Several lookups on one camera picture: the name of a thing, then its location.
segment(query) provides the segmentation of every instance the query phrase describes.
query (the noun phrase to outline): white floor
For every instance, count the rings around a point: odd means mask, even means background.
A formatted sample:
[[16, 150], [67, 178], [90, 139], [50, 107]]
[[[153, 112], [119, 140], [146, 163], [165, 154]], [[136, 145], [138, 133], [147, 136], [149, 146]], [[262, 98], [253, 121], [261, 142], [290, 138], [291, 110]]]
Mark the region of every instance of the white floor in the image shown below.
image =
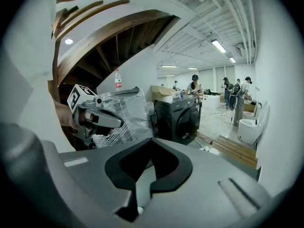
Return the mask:
[[223, 107], [218, 109], [202, 107], [198, 131], [212, 139], [216, 139], [222, 135], [244, 146], [255, 149], [254, 145], [247, 144], [237, 137], [238, 127], [232, 125], [235, 111], [226, 110], [225, 103], [221, 103], [221, 105]]

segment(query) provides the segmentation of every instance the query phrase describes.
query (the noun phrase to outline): white toilet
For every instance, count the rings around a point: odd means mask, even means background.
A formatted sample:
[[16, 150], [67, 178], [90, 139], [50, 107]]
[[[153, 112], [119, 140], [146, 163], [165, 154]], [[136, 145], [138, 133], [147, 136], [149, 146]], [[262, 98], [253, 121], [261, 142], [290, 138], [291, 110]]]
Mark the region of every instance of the white toilet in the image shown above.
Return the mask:
[[238, 123], [238, 138], [246, 143], [254, 144], [263, 131], [268, 114], [269, 105], [265, 102], [256, 120], [241, 119]]
[[243, 112], [243, 119], [256, 120], [258, 118], [260, 110], [261, 105], [257, 103], [253, 112]]

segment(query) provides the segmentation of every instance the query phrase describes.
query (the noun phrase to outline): recessed light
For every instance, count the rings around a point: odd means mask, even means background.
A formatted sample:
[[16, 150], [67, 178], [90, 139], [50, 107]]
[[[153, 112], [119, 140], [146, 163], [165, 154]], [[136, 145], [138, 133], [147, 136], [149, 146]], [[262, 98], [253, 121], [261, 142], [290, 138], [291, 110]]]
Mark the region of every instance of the recessed light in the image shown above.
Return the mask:
[[71, 39], [66, 39], [66, 40], [65, 40], [65, 43], [68, 44], [68, 45], [70, 45], [70, 44], [73, 43], [73, 40], [71, 40]]
[[174, 66], [174, 65], [162, 65], [161, 67], [177, 67], [177, 66]]
[[220, 50], [220, 52], [224, 53], [226, 50], [223, 48], [223, 46], [218, 42], [218, 40], [212, 40], [211, 43], [217, 47], [217, 49]]

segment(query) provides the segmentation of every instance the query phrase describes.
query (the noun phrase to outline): black washing machine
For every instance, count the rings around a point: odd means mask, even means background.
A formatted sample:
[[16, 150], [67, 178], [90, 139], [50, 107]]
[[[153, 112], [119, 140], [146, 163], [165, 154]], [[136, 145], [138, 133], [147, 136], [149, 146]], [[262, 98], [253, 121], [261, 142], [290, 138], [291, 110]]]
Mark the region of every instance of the black washing machine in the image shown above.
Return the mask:
[[199, 105], [198, 96], [193, 95], [184, 95], [183, 99], [172, 96], [156, 99], [154, 107], [160, 138], [182, 144], [191, 142], [200, 126]]

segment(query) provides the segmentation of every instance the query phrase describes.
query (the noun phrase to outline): water bottle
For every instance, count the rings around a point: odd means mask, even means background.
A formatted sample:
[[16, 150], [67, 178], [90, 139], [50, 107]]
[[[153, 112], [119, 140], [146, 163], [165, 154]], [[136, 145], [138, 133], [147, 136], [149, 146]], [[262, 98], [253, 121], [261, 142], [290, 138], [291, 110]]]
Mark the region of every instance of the water bottle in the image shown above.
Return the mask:
[[115, 87], [116, 87], [116, 91], [122, 91], [123, 87], [122, 87], [122, 77], [120, 76], [120, 74], [118, 73], [118, 69], [115, 70]]

